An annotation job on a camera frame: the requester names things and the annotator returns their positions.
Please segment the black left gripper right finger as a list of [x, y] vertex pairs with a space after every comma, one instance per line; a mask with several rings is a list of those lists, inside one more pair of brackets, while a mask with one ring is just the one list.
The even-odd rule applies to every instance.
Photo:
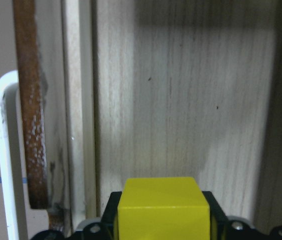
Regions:
[[225, 240], [228, 218], [211, 191], [202, 193], [210, 209], [210, 239]]

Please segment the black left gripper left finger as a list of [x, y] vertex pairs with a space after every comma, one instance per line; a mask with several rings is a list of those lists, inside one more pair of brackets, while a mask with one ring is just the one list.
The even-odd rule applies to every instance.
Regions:
[[101, 222], [107, 227], [113, 240], [119, 239], [118, 205], [122, 192], [114, 191], [110, 194]]

